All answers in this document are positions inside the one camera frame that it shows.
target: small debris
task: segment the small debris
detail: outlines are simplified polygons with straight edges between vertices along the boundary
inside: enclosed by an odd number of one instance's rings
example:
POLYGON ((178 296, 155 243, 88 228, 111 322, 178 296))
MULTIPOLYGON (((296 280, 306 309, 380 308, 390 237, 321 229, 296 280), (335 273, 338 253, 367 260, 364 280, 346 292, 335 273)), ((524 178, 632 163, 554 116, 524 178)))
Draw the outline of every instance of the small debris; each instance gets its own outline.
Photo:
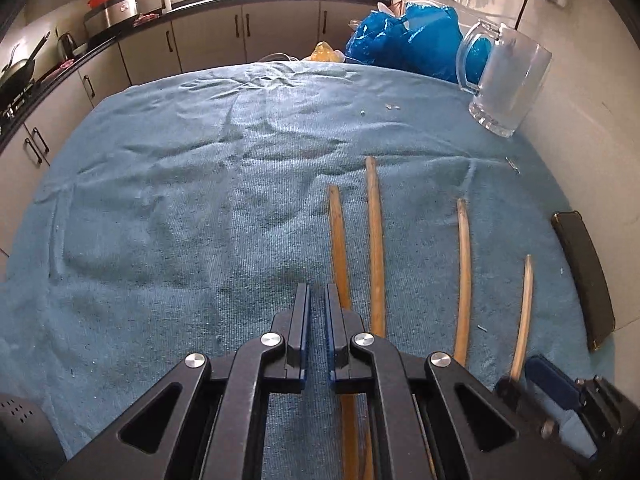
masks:
POLYGON ((513 163, 513 161, 512 161, 508 156, 506 156, 506 157, 505 157, 505 159, 507 160, 507 162, 508 162, 508 163, 509 163, 509 165, 511 166, 511 169, 512 169, 513 171, 515 171, 517 174, 520 174, 520 170, 519 170, 519 169, 518 169, 518 167, 513 163))

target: yellow plastic bag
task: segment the yellow plastic bag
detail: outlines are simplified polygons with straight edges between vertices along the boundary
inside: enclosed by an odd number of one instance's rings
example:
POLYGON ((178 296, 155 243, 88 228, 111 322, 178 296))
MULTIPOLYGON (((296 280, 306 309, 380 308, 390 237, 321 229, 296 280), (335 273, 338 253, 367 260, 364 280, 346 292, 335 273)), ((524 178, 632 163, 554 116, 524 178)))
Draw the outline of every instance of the yellow plastic bag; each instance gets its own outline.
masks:
POLYGON ((339 50, 331 48, 326 41, 321 41, 316 45, 316 48, 311 53, 311 56, 307 57, 309 61, 324 61, 328 63, 342 63, 344 62, 344 54, 339 50))

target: black smartphone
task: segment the black smartphone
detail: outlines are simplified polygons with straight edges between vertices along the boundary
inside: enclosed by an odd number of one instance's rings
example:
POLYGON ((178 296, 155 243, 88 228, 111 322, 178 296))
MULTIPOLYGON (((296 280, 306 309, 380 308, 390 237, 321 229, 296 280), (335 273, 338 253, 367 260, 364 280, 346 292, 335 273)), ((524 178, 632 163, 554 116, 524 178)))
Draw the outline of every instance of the black smartphone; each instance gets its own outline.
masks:
POLYGON ((597 350, 616 327, 607 282, 587 227, 577 211, 557 212, 551 225, 558 235, 578 291, 587 347, 597 350))

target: white kitchen cabinet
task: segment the white kitchen cabinet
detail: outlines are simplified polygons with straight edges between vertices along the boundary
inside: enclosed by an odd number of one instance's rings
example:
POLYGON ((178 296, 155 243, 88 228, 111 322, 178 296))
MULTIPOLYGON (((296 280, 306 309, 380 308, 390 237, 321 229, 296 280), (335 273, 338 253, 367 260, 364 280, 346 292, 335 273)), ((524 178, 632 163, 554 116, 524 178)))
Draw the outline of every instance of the white kitchen cabinet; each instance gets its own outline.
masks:
POLYGON ((117 43, 79 67, 78 73, 94 107, 105 97, 122 92, 130 86, 117 43))
POLYGON ((120 51, 133 85, 181 72, 171 22, 127 36, 120 40, 120 51))
POLYGON ((364 20, 373 6, 343 2, 320 2, 320 41, 326 41, 334 50, 344 52, 353 30, 351 20, 364 20))
POLYGON ((11 254, 22 215, 48 168, 27 129, 20 126, 0 153, 0 248, 6 254, 11 254))
POLYGON ((76 126, 93 109, 80 75, 75 71, 37 106, 24 124, 32 141, 51 162, 76 126))
POLYGON ((303 59, 318 44, 320 2, 265 2, 242 6, 248 63, 282 52, 303 59))
POLYGON ((182 71, 245 63, 243 23, 240 6, 172 20, 182 71))

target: blue plastic bag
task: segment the blue plastic bag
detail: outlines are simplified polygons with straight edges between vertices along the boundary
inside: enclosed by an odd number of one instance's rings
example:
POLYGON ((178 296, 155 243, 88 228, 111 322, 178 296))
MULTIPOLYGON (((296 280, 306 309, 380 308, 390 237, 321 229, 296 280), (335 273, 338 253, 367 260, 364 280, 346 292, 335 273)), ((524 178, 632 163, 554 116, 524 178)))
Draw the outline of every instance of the blue plastic bag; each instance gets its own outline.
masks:
MULTIPOLYGON (((458 15, 452 7, 408 3, 402 18, 370 13, 347 43, 345 54, 364 64, 457 83, 456 53, 461 41, 458 15)), ((472 83, 478 83, 490 50, 486 39, 476 41, 471 49, 466 77, 472 83)))

